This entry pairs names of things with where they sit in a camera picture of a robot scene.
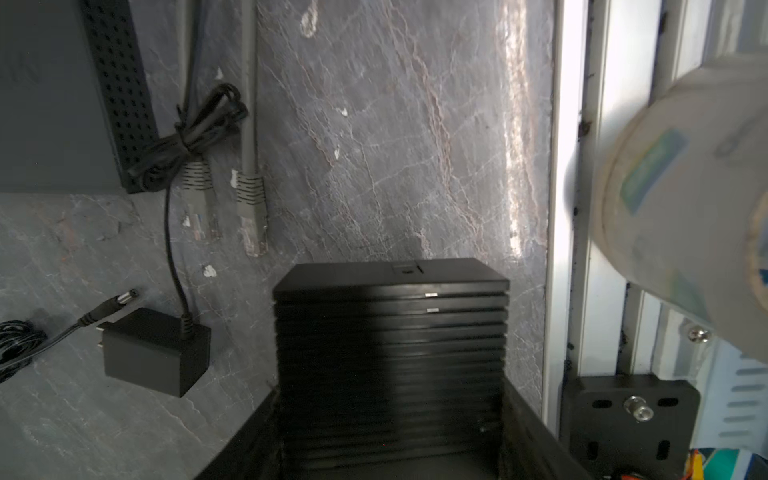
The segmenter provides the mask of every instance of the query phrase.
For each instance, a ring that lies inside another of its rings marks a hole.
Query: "black power adapter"
[[[181,397],[208,368],[210,328],[199,323],[182,338],[180,318],[140,308],[99,328],[112,378]]]

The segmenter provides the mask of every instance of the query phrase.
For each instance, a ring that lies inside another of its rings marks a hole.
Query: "marble surface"
[[[240,3],[204,2],[198,84],[239,83]],[[222,237],[173,199],[177,262],[212,363],[182,399],[104,377],[83,329],[0,385],[0,478],[191,478],[276,384],[270,291],[295,263],[478,257],[511,280],[507,371],[541,402],[554,2],[262,0],[259,141],[270,252],[243,252],[231,169]],[[131,0],[161,133],[177,101],[174,3]],[[161,195],[0,195],[0,319],[56,333],[131,287],[177,312]]]

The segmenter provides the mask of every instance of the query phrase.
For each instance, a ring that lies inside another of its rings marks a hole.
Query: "black power cord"
[[[36,330],[30,322],[10,320],[0,323],[0,362],[26,356],[48,338],[42,330]],[[0,383],[11,378],[21,367],[29,365],[31,359],[15,361],[13,366],[0,370]]]
[[[99,322],[112,313],[116,313],[130,301],[139,296],[136,290],[130,290],[122,295],[113,296],[99,306],[81,316],[74,325],[43,343],[47,336],[40,330],[35,330],[29,322],[10,320],[0,323],[0,383],[11,378],[22,367],[29,365],[32,357],[50,349],[75,330]]]
[[[237,123],[248,115],[245,104],[240,101],[240,92],[228,83],[214,87],[189,124],[186,123],[188,114],[186,108],[188,107],[177,107],[180,121],[174,125],[176,133],[151,144],[144,151],[142,160],[128,169],[128,173],[138,180],[142,190],[157,192],[165,189],[163,212],[165,259],[181,304],[181,339],[188,338],[192,331],[192,313],[179,280],[170,246],[170,189],[185,162],[199,157],[209,147],[223,139],[239,133]]]

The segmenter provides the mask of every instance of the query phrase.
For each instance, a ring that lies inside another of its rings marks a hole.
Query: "screw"
[[[712,338],[710,331],[698,325],[694,325],[688,330],[688,339],[693,343],[707,343],[710,341],[710,338]]]
[[[632,395],[624,401],[624,409],[638,422],[647,422],[654,417],[654,411],[650,409],[643,397]]]

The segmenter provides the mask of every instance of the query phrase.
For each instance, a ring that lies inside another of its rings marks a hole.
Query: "black stacked trays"
[[[295,266],[274,290],[284,471],[497,449],[508,287],[475,259]]]

